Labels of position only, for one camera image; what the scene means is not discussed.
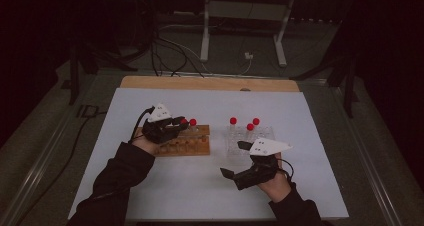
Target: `floor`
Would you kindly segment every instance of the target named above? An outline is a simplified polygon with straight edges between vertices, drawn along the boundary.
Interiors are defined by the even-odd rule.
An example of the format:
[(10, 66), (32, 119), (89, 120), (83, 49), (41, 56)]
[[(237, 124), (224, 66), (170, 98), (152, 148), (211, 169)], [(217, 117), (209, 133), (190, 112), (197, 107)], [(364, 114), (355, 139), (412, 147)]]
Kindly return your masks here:
[[(277, 64), (269, 32), (251, 36), (213, 31), (209, 61), (201, 64), (202, 31), (199, 27), (168, 26), (160, 37), (183, 45), (193, 65), (187, 63), (175, 76), (288, 78), (301, 74), (320, 63), (337, 25), (303, 22), (289, 23), (283, 39), (287, 67)], [(185, 57), (165, 41), (157, 41), (156, 72), (169, 76), (183, 65)], [(246, 60), (244, 53), (253, 54)], [(8, 205), (30, 205), (48, 187), (71, 155), (78, 131), (85, 119), (76, 117), (81, 105), (96, 105), (106, 111), (125, 75), (154, 75), (150, 53), (131, 62), (137, 72), (123, 72), (101, 63), (97, 75), (81, 73), (81, 94), (74, 106), (68, 105), (70, 92), (60, 88), (69, 78), (69, 63), (58, 69), (59, 82), (16, 130), (0, 151), (0, 212)], [(342, 107), (343, 86), (329, 88), (325, 80), (331, 71), (321, 72), (298, 82), (311, 109), (330, 164), (339, 183), (350, 217), (332, 220), (334, 225), (423, 225), (424, 197), (406, 167), (387, 127), (369, 98), (360, 78), (355, 79), (354, 118), (346, 117)], [(91, 119), (81, 131), (70, 164), (58, 181), (26, 215), (21, 225), (65, 225), (69, 209), (79, 186), (91, 150), (101, 129), (104, 116)], [(45, 146), (53, 148), (49, 160), (38, 156)], [(34, 163), (46, 166), (38, 172), (31, 190), (20, 189)], [(17, 198), (27, 192), (32, 197)], [(150, 223), (151, 225), (270, 225), (267, 223)]]

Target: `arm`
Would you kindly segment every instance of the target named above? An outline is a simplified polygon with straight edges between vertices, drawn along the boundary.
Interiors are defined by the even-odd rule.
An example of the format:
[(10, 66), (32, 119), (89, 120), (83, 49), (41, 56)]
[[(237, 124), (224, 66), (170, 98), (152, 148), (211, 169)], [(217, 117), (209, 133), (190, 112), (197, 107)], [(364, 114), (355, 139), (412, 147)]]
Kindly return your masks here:
[(124, 225), (130, 188), (147, 177), (158, 148), (144, 137), (132, 145), (121, 143), (97, 176), (92, 195), (78, 204), (68, 225)]
[(323, 225), (315, 203), (304, 201), (296, 190), (296, 184), (289, 183), (283, 173), (278, 172), (273, 179), (258, 186), (271, 199), (269, 205), (278, 222), (290, 226)]

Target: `white tabletop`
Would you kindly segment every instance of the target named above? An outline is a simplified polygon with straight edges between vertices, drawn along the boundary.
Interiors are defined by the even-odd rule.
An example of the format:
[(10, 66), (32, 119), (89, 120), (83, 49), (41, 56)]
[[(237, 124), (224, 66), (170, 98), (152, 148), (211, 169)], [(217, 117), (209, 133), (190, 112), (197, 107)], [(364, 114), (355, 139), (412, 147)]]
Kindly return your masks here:
[(322, 218), (348, 217), (303, 93), (123, 88), (115, 92), (69, 217), (90, 196), (95, 178), (121, 141), (128, 141), (140, 114), (157, 103), (174, 116), (210, 125), (211, 154), (157, 158), (147, 178), (131, 190), (127, 220), (274, 219), (269, 199), (258, 187), (238, 191), (221, 175), (221, 167), (238, 173), (251, 165), (226, 155), (226, 126), (233, 116), (239, 125), (260, 118), (262, 126), (273, 128), (276, 140), (293, 146), (283, 158), (294, 167), (300, 195), (315, 201)]

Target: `black sleeve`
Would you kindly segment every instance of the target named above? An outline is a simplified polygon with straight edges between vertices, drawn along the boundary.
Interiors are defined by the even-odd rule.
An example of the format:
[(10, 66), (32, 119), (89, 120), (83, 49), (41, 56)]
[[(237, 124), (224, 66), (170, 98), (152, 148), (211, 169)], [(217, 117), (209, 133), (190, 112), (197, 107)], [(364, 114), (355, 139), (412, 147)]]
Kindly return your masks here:
[(312, 200), (303, 201), (296, 190), (296, 184), (291, 184), (291, 192), (278, 203), (270, 202), (272, 211), (281, 225), (315, 226), (324, 225)]
[(144, 150), (121, 143), (94, 181), (92, 195), (78, 204), (67, 225), (124, 225), (130, 188), (146, 178), (154, 161)]

